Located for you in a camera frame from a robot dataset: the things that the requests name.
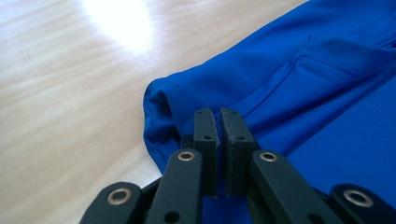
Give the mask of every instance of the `clothing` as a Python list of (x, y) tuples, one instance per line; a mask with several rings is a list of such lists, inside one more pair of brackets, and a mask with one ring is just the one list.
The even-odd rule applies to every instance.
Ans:
[[(313, 187), (357, 184), (396, 207), (395, 76), (395, 1), (310, 1), (206, 63), (154, 80), (144, 98), (148, 153), (163, 171), (192, 134), (195, 110), (212, 107), (219, 120), (230, 107)], [(249, 223), (245, 200), (205, 198), (203, 222)]]

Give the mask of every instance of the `screw hole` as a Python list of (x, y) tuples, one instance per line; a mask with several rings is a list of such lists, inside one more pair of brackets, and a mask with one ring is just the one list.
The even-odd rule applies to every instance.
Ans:
[(309, 219), (309, 221), (311, 221), (311, 223), (314, 223), (314, 224), (324, 224), (324, 219), (320, 215), (317, 215), (317, 214), (309, 214), (308, 219)]
[(192, 161), (194, 159), (194, 154), (192, 152), (185, 151), (180, 152), (177, 157), (181, 161)]
[(166, 223), (177, 223), (180, 220), (180, 214), (178, 212), (168, 212), (164, 220)]
[(263, 152), (260, 157), (265, 161), (277, 161), (277, 156), (270, 152)]
[(344, 191), (344, 197), (351, 203), (361, 207), (371, 207), (374, 204), (369, 196), (354, 189), (346, 189)]
[(111, 191), (107, 196), (107, 202), (112, 205), (119, 205), (126, 203), (132, 196), (129, 189), (121, 188)]

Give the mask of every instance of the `wooden surface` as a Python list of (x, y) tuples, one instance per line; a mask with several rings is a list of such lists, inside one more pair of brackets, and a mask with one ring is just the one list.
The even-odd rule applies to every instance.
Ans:
[(205, 62), (303, 0), (0, 2), (0, 223), (78, 223), (104, 187), (160, 176), (155, 78)]

